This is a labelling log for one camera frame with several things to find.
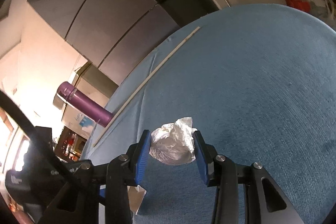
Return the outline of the white tissue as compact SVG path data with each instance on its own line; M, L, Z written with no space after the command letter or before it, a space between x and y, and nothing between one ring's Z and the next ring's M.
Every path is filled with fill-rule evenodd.
M184 165L195 160L193 119L183 117L163 124L151 133L150 155L165 165Z

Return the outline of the grey refrigerator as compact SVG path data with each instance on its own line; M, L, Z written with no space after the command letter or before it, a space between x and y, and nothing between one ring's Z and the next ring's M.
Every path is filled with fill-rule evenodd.
M179 26L155 0L28 0L76 51L114 83Z

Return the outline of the purple thermos bottle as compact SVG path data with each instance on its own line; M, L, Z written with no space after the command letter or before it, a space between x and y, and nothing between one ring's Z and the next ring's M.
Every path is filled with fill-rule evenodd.
M103 127L106 127L113 118L112 113L101 107L68 82L60 84L57 89L57 95Z

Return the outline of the white chest freezer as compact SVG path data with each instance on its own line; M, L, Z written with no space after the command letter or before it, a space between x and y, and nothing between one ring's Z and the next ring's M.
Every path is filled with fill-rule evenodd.
M54 96L53 105L62 111L61 121L67 128L84 139L89 139L96 122L66 103L58 94Z

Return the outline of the blue tablecloth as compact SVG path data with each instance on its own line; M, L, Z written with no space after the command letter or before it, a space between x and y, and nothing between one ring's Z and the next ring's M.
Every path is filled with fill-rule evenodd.
M281 5L206 15L173 33L118 87L82 157L105 164L153 131L191 117L236 163L260 162L305 223L335 204L335 30Z

